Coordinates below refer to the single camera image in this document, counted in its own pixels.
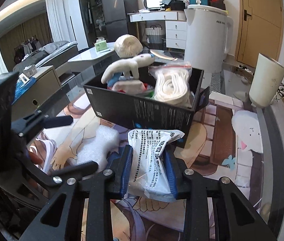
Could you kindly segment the white printed sachet pack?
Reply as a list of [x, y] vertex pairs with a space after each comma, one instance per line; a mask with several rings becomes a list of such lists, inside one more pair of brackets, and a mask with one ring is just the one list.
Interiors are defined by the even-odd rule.
[[174, 202], [177, 188], [172, 166], [165, 165], [165, 147], [184, 137], [180, 130], [143, 130], [128, 132], [133, 149], [127, 192], [130, 195], [162, 202]]

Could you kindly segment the white foam wrap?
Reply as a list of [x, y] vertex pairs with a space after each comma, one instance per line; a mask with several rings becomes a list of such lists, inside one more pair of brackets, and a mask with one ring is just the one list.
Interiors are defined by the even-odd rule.
[[120, 142], [120, 134], [117, 130], [100, 125], [96, 130], [96, 136], [90, 143], [81, 144], [77, 149], [76, 165], [88, 162], [98, 164], [97, 172], [107, 167], [107, 155], [117, 148]]

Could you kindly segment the grey bed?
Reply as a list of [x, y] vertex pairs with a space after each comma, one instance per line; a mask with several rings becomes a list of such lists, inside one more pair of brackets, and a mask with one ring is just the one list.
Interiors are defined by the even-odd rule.
[[21, 73], [25, 67], [31, 65], [35, 65], [36, 68], [54, 66], [57, 69], [69, 59], [79, 54], [77, 45], [78, 42], [76, 41], [57, 41], [46, 44], [16, 64], [12, 72], [17, 71]]

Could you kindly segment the white coffee table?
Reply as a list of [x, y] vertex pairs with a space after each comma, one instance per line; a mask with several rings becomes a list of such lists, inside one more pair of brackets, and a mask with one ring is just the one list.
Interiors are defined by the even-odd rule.
[[72, 72], [82, 72], [86, 68], [93, 66], [100, 61], [113, 55], [114, 42], [107, 42], [107, 48], [103, 51], [97, 52], [96, 48], [90, 48], [67, 61], [68, 66]]

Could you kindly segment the green tissue pack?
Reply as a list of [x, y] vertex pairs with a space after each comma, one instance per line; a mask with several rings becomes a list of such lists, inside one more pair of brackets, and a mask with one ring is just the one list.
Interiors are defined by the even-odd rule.
[[94, 43], [94, 46], [97, 52], [101, 52], [108, 49], [107, 42], [102, 39], [97, 39], [96, 42]]

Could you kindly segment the cream yarn ball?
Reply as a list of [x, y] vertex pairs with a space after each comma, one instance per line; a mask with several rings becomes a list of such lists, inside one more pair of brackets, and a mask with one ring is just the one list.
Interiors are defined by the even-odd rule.
[[139, 39], [133, 35], [125, 34], [117, 38], [114, 43], [114, 51], [120, 58], [135, 57], [143, 50]]

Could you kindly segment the green white sachet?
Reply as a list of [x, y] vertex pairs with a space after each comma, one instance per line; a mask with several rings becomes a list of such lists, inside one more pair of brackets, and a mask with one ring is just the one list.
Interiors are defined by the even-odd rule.
[[154, 95], [154, 89], [145, 90], [141, 96], [145, 98], [152, 98]]

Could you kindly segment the white plush toy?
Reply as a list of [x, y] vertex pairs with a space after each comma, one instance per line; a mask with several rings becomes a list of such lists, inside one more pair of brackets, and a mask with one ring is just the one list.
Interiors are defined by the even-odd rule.
[[124, 74], [126, 78], [133, 75], [135, 80], [139, 79], [139, 68], [150, 66], [154, 63], [156, 57], [151, 53], [139, 54], [133, 58], [120, 59], [111, 63], [104, 71], [101, 83], [108, 83], [115, 74]]

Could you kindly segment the dark glass wardrobe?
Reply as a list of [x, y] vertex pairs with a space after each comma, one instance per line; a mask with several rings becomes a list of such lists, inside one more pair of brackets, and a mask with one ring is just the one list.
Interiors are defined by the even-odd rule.
[[112, 39], [107, 34], [102, 0], [79, 0], [79, 5], [89, 48], [94, 47], [98, 37], [111, 42]]

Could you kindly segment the cream cylindrical cup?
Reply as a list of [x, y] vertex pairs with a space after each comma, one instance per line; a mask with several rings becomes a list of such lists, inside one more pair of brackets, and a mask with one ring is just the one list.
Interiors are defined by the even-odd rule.
[[249, 90], [250, 101], [258, 108], [267, 107], [284, 78], [284, 67], [264, 54], [258, 55], [256, 70]]

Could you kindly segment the black refrigerator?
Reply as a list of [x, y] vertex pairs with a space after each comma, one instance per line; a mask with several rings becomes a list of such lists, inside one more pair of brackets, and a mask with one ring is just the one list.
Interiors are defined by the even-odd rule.
[[101, 0], [107, 31], [107, 41], [115, 42], [124, 34], [137, 36], [129, 14], [138, 12], [137, 0]]

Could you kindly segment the striped woven basket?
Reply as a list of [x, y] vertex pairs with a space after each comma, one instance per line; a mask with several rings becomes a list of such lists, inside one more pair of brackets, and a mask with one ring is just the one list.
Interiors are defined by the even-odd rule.
[[150, 49], [162, 50], [165, 42], [165, 29], [161, 25], [146, 27], [146, 42]]

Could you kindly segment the white desk with drawers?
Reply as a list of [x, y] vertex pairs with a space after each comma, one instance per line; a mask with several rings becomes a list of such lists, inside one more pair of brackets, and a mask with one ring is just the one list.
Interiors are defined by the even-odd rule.
[[145, 27], [161, 25], [165, 29], [164, 50], [185, 50], [186, 16], [184, 11], [152, 11], [129, 14], [131, 22], [145, 22]]

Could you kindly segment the white electric kettle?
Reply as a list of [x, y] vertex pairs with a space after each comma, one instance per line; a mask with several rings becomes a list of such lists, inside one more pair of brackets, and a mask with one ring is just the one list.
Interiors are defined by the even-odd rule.
[[214, 74], [230, 52], [233, 19], [225, 10], [208, 5], [189, 5], [185, 10], [186, 45], [184, 60], [193, 68]]

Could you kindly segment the wooden door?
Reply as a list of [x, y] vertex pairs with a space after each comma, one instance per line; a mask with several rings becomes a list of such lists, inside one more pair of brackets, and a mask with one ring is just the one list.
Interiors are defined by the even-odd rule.
[[282, 0], [240, 0], [236, 60], [256, 67], [258, 55], [277, 60], [283, 38]]

